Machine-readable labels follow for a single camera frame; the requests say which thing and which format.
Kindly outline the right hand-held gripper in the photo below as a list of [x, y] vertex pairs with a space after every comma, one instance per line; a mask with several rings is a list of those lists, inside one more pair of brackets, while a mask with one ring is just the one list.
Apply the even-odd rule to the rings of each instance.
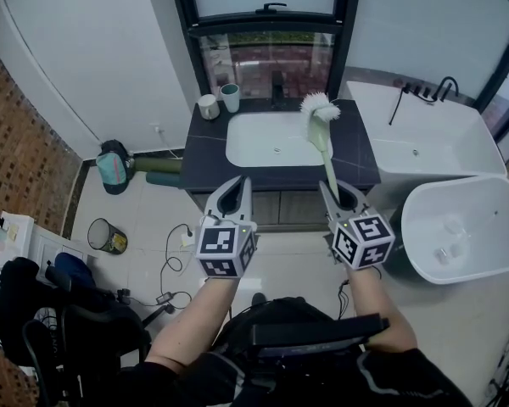
[[327, 210], [326, 242], [334, 258], [351, 270], [384, 263], [394, 246], [395, 234], [366, 195], [341, 181], [340, 205], [325, 181], [319, 181], [319, 189]]

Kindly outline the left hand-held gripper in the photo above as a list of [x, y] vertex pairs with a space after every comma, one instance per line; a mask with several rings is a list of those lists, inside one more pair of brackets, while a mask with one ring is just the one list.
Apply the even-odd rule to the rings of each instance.
[[257, 225], [251, 220], [252, 213], [252, 183], [247, 176], [236, 176], [210, 194], [196, 230], [195, 252], [208, 278], [245, 274], [256, 250]]

